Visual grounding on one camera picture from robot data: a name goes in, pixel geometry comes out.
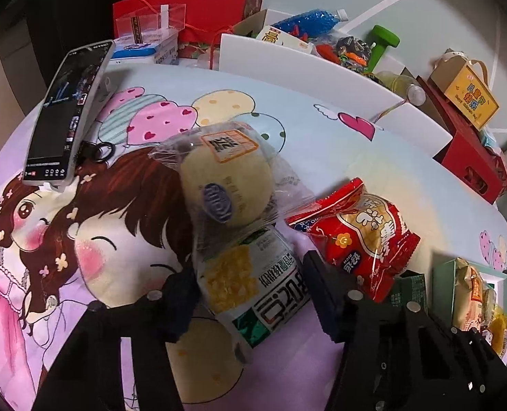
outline red snack bag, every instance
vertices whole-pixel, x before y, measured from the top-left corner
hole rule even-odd
[[[355,178],[305,213],[286,219],[308,233],[324,259],[357,276],[362,290],[382,301],[419,244],[394,204],[366,192]]]

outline white bottle cap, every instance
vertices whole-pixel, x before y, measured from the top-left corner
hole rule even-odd
[[[408,95],[409,103],[417,107],[424,104],[425,100],[427,100],[427,95],[425,94],[423,88],[414,84],[408,86],[406,94]]]
[[[337,10],[337,17],[339,18],[339,20],[341,21],[348,21],[349,20],[349,16],[347,15],[347,13],[345,12],[345,9],[338,9]]]

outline white wing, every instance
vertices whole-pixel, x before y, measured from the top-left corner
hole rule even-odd
[[[324,116],[326,116],[328,119],[331,119],[331,120],[337,120],[338,119],[337,113],[334,112],[334,111],[331,111],[331,109],[326,108],[323,105],[318,105],[318,104],[315,104],[314,107],[318,111],[320,111]]]

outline pink dress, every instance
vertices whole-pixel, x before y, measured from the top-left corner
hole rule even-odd
[[[19,321],[24,297],[0,248],[0,392],[15,411],[29,411],[36,395]]]

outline red string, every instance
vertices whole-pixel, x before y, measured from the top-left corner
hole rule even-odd
[[[151,3],[149,3],[147,0],[139,0],[141,1],[147,8],[149,8],[153,13],[159,13],[159,11],[157,11],[153,5],[151,5]],[[205,29],[202,29],[202,28],[197,28],[196,26],[193,26],[191,24],[188,24],[188,23],[185,23],[185,26],[187,28],[190,28],[190,29],[193,29],[193,30],[196,30],[196,31],[200,31],[200,32],[205,32],[207,34],[211,34],[211,31],[208,31],[208,30],[205,30]],[[209,68],[212,70],[213,69],[213,55],[215,53],[215,48],[217,46],[217,36],[221,36],[223,34],[234,34],[234,31],[233,31],[233,28],[232,26],[227,26],[227,27],[224,27],[224,28],[221,28],[219,30],[216,31],[216,33],[214,34],[213,36],[213,39],[212,39],[212,42],[211,42],[211,45],[209,46]]]

